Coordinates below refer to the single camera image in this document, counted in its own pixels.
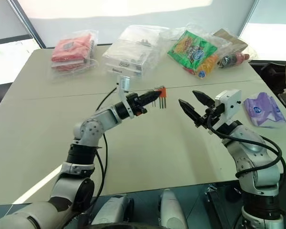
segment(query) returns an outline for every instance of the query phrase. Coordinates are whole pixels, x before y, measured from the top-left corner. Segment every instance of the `plastic bag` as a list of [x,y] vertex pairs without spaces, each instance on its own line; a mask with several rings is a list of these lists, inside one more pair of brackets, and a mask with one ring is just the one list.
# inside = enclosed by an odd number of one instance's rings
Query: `plastic bag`
[[131,25],[103,54],[105,69],[132,79],[143,78],[160,60],[159,33],[166,27]]
[[214,33],[214,36],[221,37],[231,42],[230,45],[224,47],[223,49],[225,55],[221,57],[217,63],[219,68],[238,66],[243,62],[248,62],[257,58],[257,54],[253,48],[251,48],[239,37],[230,34],[226,30],[220,29]]
[[53,50],[51,67],[59,74],[75,74],[98,66],[93,59],[98,31],[77,31],[63,37]]
[[266,92],[261,92],[258,96],[246,99],[244,106],[255,126],[278,128],[286,124],[286,119],[278,108],[276,101]]
[[164,46],[179,37],[168,54],[200,79],[214,69],[218,58],[224,54],[223,48],[230,45],[229,41],[215,37],[194,24],[163,32],[161,37]]

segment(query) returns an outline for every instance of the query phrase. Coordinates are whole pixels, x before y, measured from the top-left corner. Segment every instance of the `floor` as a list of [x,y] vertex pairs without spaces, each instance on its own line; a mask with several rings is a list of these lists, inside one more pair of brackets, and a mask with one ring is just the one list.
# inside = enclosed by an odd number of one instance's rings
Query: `floor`
[[[225,191],[229,187],[228,184],[216,184],[218,195],[220,197],[220,201],[222,203],[224,212],[228,219],[230,228],[239,214],[242,202],[237,201],[235,203],[230,203],[225,199]],[[188,226],[190,229],[216,229],[215,222],[211,222],[209,216],[207,214],[208,206],[207,196],[205,195],[205,191],[209,187],[206,185],[196,185],[196,186],[187,186],[187,187],[175,187],[171,188],[171,190],[175,193],[178,198],[180,205],[186,215]],[[151,191],[143,191],[143,192],[135,192],[130,193],[129,196],[134,199],[134,222],[144,222],[150,225],[158,225],[158,197],[161,194],[161,190],[151,190]],[[281,208],[286,211],[286,184],[282,188],[279,194]],[[105,196],[99,198],[93,215],[95,215],[101,206],[110,198],[110,196]],[[0,218],[4,215],[11,214],[25,205],[1,205],[0,206]],[[286,229],[286,216],[284,216],[284,224]],[[67,229],[75,229],[77,228],[77,221],[73,220],[71,224],[69,224]]]

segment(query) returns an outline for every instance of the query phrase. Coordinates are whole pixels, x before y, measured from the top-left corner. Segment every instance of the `wall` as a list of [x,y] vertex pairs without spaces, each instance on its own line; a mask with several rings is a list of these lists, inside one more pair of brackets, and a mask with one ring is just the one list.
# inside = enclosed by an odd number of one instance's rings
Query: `wall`
[[254,0],[19,0],[47,47],[64,34],[99,30],[99,43],[114,42],[131,24],[183,27],[189,22],[208,31],[222,27],[239,34]]
[[6,0],[0,0],[0,39],[28,34]]

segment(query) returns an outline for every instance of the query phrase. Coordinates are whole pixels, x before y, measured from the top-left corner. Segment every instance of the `black cable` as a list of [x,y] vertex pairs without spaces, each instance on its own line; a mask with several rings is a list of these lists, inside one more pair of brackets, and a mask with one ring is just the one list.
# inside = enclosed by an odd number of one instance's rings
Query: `black cable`
[[232,229],[236,229],[237,222],[239,221],[239,219],[241,218],[241,216],[242,216],[242,212],[240,212],[239,215],[235,218],[234,223],[233,223],[233,226],[232,226]]
[[[98,107],[96,108],[96,110],[98,110],[101,105],[105,102],[105,100],[116,90],[116,87],[113,88],[106,96],[105,98],[103,98],[103,100],[101,101],[101,103],[98,105]],[[96,156],[97,156],[97,159],[100,163],[100,166],[101,166],[101,171],[102,171],[102,182],[101,182],[101,185],[100,185],[100,188],[99,188],[99,191],[96,195],[96,197],[93,199],[93,201],[91,202],[90,204],[90,216],[92,214],[92,211],[93,211],[93,208],[95,206],[95,203],[96,201],[98,200],[98,198],[100,197],[101,195],[101,192],[103,190],[103,187],[104,187],[104,183],[105,183],[105,176],[106,176],[106,172],[107,172],[107,164],[108,164],[108,144],[107,144],[107,139],[106,139],[106,136],[105,134],[103,134],[103,137],[104,137],[104,141],[105,141],[105,149],[106,149],[106,155],[105,155],[105,169],[104,169],[104,166],[103,166],[103,163],[102,163],[102,160],[101,160],[101,157],[98,153],[96,153]]]
[[116,90],[116,87],[113,88],[113,90],[112,90],[111,92],[109,92],[109,93],[106,95],[105,98],[103,98],[103,100],[101,101],[101,103],[99,104],[99,106],[96,108],[96,110],[98,110],[98,109],[101,107],[101,105],[105,102],[105,100],[106,100],[115,90]]
[[265,168],[269,168],[271,166],[274,166],[276,163],[278,163],[279,161],[282,162],[282,165],[283,165],[283,179],[282,179],[282,183],[280,185],[280,187],[282,187],[283,185],[283,182],[285,182],[286,180],[286,163],[284,161],[284,159],[282,158],[282,150],[280,149],[280,147],[273,141],[271,141],[270,139],[266,138],[266,137],[263,137],[262,138],[266,141],[268,141],[269,143],[271,143],[276,149],[273,149],[272,147],[270,146],[267,146],[263,143],[259,143],[259,142],[255,142],[255,141],[250,141],[250,140],[246,140],[246,139],[241,139],[241,138],[236,138],[236,137],[231,137],[229,135],[225,135],[225,134],[222,134],[220,132],[218,132],[217,130],[215,130],[213,127],[212,127],[212,114],[208,117],[207,119],[207,126],[208,128],[214,133],[216,134],[217,136],[219,136],[220,138],[227,138],[227,139],[230,139],[230,140],[233,140],[233,141],[237,141],[237,142],[243,142],[243,143],[249,143],[249,144],[253,144],[253,145],[257,145],[257,146],[261,146],[263,148],[266,148],[266,149],[269,149],[270,151],[272,151],[274,154],[277,155],[276,159],[273,160],[272,162],[266,164],[266,165],[263,165],[263,166],[258,166],[258,167],[254,167],[254,168],[248,168],[248,169],[244,169],[242,171],[239,171],[235,174],[235,176],[237,178],[239,178],[242,174],[244,173],[248,173],[248,172],[254,172],[254,171],[258,171],[258,170],[261,170],[261,169],[265,169]]

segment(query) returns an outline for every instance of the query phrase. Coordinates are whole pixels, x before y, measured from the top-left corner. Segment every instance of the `white bracket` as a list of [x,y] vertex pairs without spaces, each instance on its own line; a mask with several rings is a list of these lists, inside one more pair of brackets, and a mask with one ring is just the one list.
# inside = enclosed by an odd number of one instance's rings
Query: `white bracket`
[[225,105],[225,111],[220,115],[219,121],[213,126],[217,130],[222,124],[227,123],[239,111],[242,101],[242,91],[237,89],[225,90],[215,97],[215,106]]
[[129,106],[128,102],[127,102],[127,98],[125,96],[125,91],[127,92],[130,88],[130,78],[123,76],[123,75],[118,75],[118,84],[117,84],[117,91],[118,91],[118,95],[122,101],[122,103],[124,104],[129,117],[130,118],[134,118],[134,114],[133,111],[131,109],[131,107]]

